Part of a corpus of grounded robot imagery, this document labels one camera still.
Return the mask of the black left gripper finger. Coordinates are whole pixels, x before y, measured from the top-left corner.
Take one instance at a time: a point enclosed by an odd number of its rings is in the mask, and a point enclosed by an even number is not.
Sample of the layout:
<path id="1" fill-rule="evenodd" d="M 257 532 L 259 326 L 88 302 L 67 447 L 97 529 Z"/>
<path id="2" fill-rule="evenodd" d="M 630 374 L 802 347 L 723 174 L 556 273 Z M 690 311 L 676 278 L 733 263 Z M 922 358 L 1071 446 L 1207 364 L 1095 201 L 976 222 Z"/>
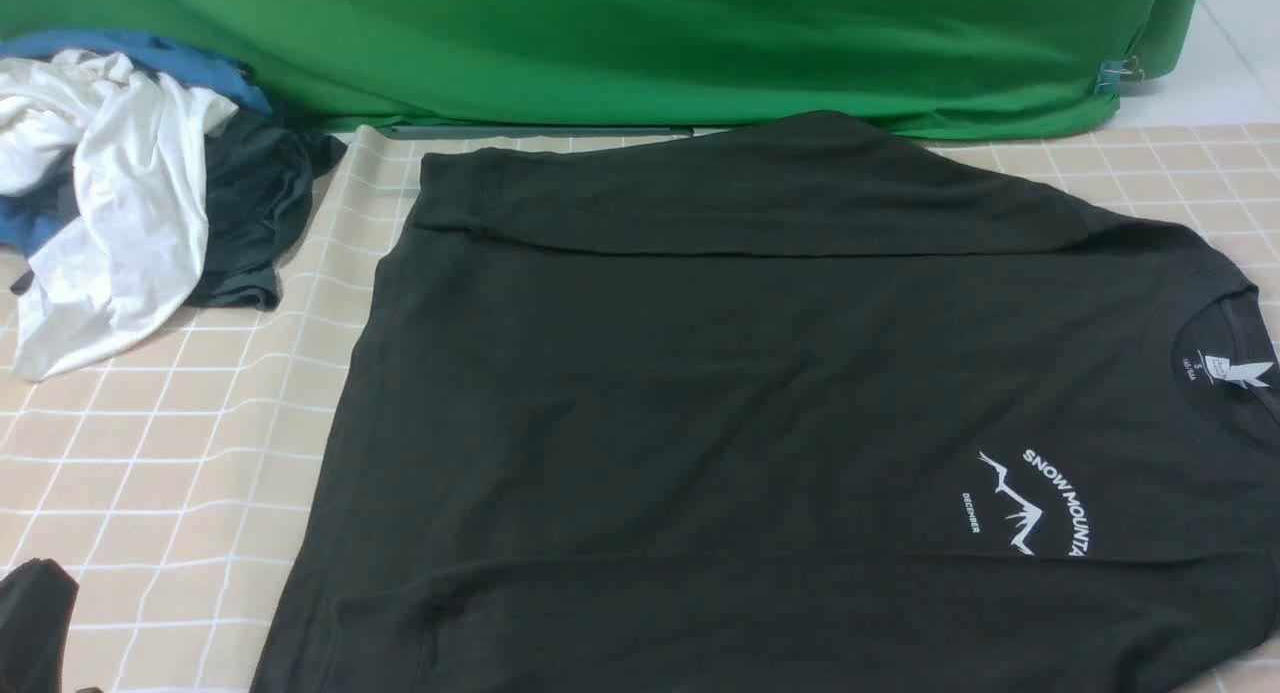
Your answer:
<path id="1" fill-rule="evenodd" d="M 32 558 L 1 580 L 1 690 L 59 692 L 79 585 L 56 561 Z"/>

